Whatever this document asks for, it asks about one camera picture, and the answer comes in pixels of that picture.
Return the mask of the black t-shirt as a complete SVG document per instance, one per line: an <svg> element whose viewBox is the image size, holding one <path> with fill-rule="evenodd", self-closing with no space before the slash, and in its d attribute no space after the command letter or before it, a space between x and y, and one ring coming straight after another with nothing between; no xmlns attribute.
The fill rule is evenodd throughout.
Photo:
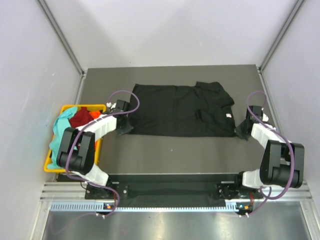
<svg viewBox="0 0 320 240"><path fill-rule="evenodd" d="M233 98L219 82L186 85L136 84L128 115L131 134L233 138Z"/></svg>

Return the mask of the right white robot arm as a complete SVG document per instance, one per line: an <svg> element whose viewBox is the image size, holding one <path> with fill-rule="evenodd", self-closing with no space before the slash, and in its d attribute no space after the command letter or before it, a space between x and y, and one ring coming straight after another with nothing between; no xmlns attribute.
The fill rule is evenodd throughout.
<svg viewBox="0 0 320 240"><path fill-rule="evenodd" d="M237 137L249 140L252 137L264 149L260 167L253 171L242 171L235 177L233 192L245 198L252 189L261 186L299 188L303 183L305 148L299 143L290 143L276 134L268 124L268 116L261 106L250 105L245 120L234 130Z"/></svg>

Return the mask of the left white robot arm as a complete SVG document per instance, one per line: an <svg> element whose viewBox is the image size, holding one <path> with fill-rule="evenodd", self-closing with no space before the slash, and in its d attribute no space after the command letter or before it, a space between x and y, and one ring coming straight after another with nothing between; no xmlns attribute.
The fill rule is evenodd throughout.
<svg viewBox="0 0 320 240"><path fill-rule="evenodd" d="M96 184L97 194L105 199L113 194L114 187L108 183L109 175L95 163L95 145L110 132L124 135L133 129L126 114L129 108L129 102L117 100L110 110L89 123L76 128L66 128L56 157L59 167L68 169L86 182Z"/></svg>

